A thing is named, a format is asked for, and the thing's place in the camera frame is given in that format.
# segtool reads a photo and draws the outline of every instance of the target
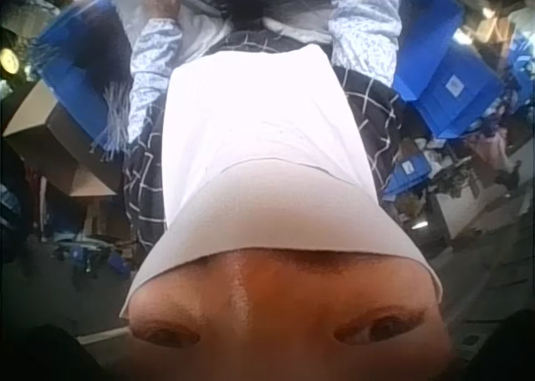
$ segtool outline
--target blue plastic crate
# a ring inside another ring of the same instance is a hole
[[[130,79],[130,44],[112,0],[74,2],[35,45],[39,75],[91,139],[99,137],[108,120],[105,88]]]
[[[513,109],[518,109],[520,106],[533,98],[535,93],[533,81],[527,72],[528,62],[533,62],[535,59],[535,48],[524,36],[520,33],[515,33],[511,40],[509,47],[509,54],[507,61],[512,67],[512,73],[518,81],[520,90],[518,91],[518,102]]]
[[[467,46],[451,42],[429,86],[413,104],[440,139],[455,139],[502,95],[497,75]]]
[[[446,55],[463,9],[456,0],[401,0],[400,16],[403,29],[394,89],[403,100],[414,101]]]
[[[123,257],[117,252],[113,251],[108,258],[108,265],[117,273],[124,277],[130,275],[131,266],[128,262],[123,259]]]
[[[423,154],[411,155],[395,164],[394,172],[383,191],[383,195],[387,197],[399,195],[399,193],[426,180],[430,172],[431,166]]]

